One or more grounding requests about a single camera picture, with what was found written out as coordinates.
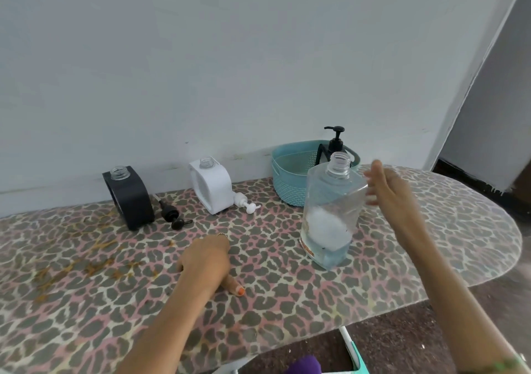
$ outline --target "dark floor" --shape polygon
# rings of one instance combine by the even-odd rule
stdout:
[[[519,223],[524,249],[504,276],[473,288],[473,293],[513,347],[531,361],[531,224]],[[371,374],[455,373],[435,315],[427,302],[392,311],[347,327]],[[282,373],[296,359],[313,354],[323,372],[352,370],[339,331],[264,353],[240,374]]]

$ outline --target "table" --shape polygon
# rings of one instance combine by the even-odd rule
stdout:
[[[411,182],[439,249],[468,285],[514,266],[521,234],[505,211],[450,178],[396,170]],[[211,216],[191,189],[161,194],[194,219],[181,232],[160,214],[130,232],[111,202],[0,219],[0,367],[14,373],[113,371],[168,299],[180,252],[205,234],[228,235],[232,274],[246,293],[238,298],[219,291],[208,302],[186,343],[182,373],[426,299],[379,209],[363,209],[348,258],[323,271],[298,243],[302,208],[281,202],[271,178],[234,190],[262,208],[247,215],[231,207]]]

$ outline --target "blue plastic basket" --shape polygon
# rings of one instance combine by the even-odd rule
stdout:
[[[321,143],[327,145],[328,142],[328,140],[310,140],[287,143],[273,150],[271,159],[273,187],[285,203],[292,206],[304,206],[308,170],[315,166],[319,145]],[[350,167],[357,169],[360,156],[346,146],[344,149],[354,156],[354,162],[350,164]]]

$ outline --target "person's left hand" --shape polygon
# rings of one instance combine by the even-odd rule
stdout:
[[[177,271],[183,270],[202,288],[212,287],[212,292],[221,285],[232,294],[243,296],[245,289],[229,274],[229,248],[225,235],[196,238],[177,261]]]

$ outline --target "purple object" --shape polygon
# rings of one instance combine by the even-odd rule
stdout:
[[[321,364],[314,356],[305,356],[290,365],[284,374],[321,374]]]

